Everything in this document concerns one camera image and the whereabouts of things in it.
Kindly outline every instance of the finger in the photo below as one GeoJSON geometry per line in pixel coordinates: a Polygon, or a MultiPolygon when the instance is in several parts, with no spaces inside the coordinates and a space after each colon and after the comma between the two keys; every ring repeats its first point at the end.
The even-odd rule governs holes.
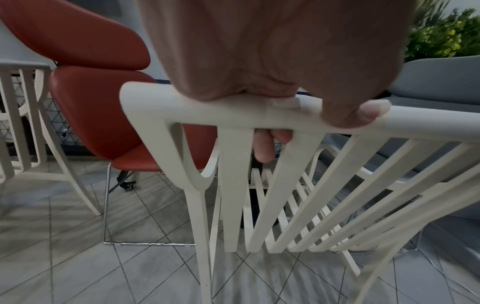
{"type": "Polygon", "coordinates": [[[270,130],[270,134],[283,145],[289,143],[294,136],[290,130],[270,130]]]}
{"type": "Polygon", "coordinates": [[[253,154],[261,163],[268,163],[275,159],[274,138],[269,130],[255,130],[253,134],[253,154]]]}
{"type": "Polygon", "coordinates": [[[391,103],[386,99],[369,100],[363,104],[324,101],[321,117],[338,128],[358,128],[385,115],[390,107],[391,103]]]}

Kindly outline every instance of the metal chair leg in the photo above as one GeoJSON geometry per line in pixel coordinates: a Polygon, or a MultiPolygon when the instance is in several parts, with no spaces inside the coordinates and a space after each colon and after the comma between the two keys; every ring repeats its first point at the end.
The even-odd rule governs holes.
{"type": "Polygon", "coordinates": [[[110,176],[112,173],[112,164],[108,165],[106,171],[106,185],[105,185],[105,202],[103,203],[103,231],[102,231],[102,242],[105,245],[137,245],[137,246],[195,246],[193,243],[150,243],[150,242],[114,242],[107,241],[107,211],[109,204],[109,194],[117,189],[126,179],[128,179],[134,172],[131,172],[127,176],[123,177],[122,180],[119,180],[118,183],[110,189],[110,176]]]}

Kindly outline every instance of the hand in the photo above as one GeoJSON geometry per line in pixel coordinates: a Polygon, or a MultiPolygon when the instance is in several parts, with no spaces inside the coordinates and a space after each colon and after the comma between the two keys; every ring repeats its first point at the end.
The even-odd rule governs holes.
{"type": "MultiPolygon", "coordinates": [[[[172,84],[198,100],[249,92],[323,99],[333,126],[373,122],[388,105],[366,103],[403,62],[415,0],[138,0],[144,27],[172,84]]],[[[257,130],[261,162],[285,130],[257,130]]]]}

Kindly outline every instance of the red chair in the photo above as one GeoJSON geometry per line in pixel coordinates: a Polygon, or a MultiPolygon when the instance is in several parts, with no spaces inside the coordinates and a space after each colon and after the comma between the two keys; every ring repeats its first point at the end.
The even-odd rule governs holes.
{"type": "MultiPolygon", "coordinates": [[[[111,160],[102,237],[113,244],[105,240],[108,194],[126,178],[110,189],[111,168],[161,172],[119,100],[124,83],[155,82],[138,72],[150,65],[146,45],[131,29],[65,0],[2,0],[0,19],[27,47],[61,65],[50,75],[52,97],[85,146],[96,156],[111,160]]],[[[194,163],[203,169],[217,130],[193,125],[183,128],[194,163]]]]}

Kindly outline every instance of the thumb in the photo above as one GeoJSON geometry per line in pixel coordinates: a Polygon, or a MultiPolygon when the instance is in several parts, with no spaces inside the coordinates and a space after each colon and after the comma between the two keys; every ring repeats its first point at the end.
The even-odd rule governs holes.
{"type": "Polygon", "coordinates": [[[369,100],[363,104],[345,104],[323,100],[321,117],[334,127],[358,128],[385,115],[390,107],[391,103],[386,99],[369,100]]]}

